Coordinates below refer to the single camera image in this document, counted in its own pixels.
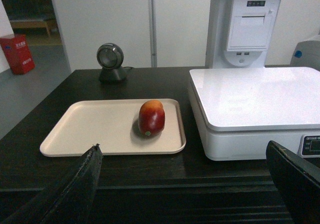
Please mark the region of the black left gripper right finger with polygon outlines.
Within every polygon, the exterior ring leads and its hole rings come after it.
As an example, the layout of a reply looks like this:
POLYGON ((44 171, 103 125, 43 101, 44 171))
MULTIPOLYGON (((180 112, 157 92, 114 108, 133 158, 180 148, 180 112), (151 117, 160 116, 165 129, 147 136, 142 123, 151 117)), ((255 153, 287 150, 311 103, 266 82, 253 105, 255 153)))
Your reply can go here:
POLYGON ((266 148, 275 187, 295 224, 320 222, 320 169, 275 141, 266 148))

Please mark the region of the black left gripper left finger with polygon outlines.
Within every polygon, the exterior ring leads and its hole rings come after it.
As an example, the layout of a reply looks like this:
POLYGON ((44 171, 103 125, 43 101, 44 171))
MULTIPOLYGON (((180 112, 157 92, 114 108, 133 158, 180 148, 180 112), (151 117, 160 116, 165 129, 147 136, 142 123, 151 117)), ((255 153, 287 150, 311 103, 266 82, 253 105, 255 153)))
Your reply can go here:
POLYGON ((2 221, 3 224, 85 224, 95 197, 103 155, 89 148, 47 188, 2 221))

